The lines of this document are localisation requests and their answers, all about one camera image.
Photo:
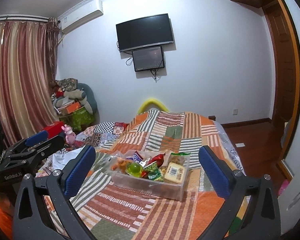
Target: wooden floor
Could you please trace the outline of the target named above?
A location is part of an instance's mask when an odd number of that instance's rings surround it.
[[[276,167],[283,130],[264,122],[226,128],[225,131],[238,152],[247,176],[260,178],[269,174],[277,192],[285,179]],[[244,143],[245,147],[236,147],[236,143]]]

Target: patchwork quilt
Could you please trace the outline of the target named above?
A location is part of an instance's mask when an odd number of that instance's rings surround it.
[[[231,169],[237,168],[211,120],[191,112],[173,114],[151,110],[137,115],[119,138],[96,148],[96,161],[71,203],[98,240],[195,240],[224,202],[217,197],[199,163],[198,151],[202,145],[209,145]],[[130,149],[189,152],[191,170],[183,201],[114,185],[105,173],[104,160],[116,151],[125,153]],[[66,235],[49,197],[46,203],[58,231]],[[246,207],[244,200],[237,217],[243,217]]]

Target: pink stuffed toy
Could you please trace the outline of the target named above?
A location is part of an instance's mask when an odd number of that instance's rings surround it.
[[[75,133],[72,131],[72,127],[65,124],[65,126],[61,127],[61,129],[65,131],[67,145],[72,146],[76,138]]]

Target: plastic storage box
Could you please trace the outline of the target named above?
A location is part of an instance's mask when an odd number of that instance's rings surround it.
[[[135,150],[129,150],[125,154],[125,156],[131,156],[133,155],[134,152]],[[159,154],[159,153],[143,152],[143,151],[138,151],[138,153],[140,153],[142,156],[151,155],[152,157]],[[165,162],[163,165],[165,165],[168,158],[169,158],[169,154],[165,156],[164,158]],[[110,167],[115,162],[116,162],[116,158],[113,158],[110,162]],[[183,166],[186,167],[186,176],[184,177],[181,184],[166,183],[166,182],[153,181],[150,179],[137,178],[127,174],[122,174],[120,171],[112,171],[110,168],[108,170],[108,173],[111,175],[111,179],[113,183],[119,187],[124,187],[131,190],[143,192],[149,195],[155,195],[159,197],[182,201],[183,193],[184,193],[184,185],[189,173],[189,164],[190,164],[190,155],[186,155],[186,161],[183,164]]]

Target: striped curtain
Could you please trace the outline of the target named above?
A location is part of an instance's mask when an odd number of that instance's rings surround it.
[[[57,120],[48,91],[47,24],[0,22],[0,114],[6,144]]]
[[[49,18],[47,23],[46,48],[47,48],[47,66],[48,66],[48,82],[50,88],[55,85],[57,73],[57,43],[60,28],[57,18]]]

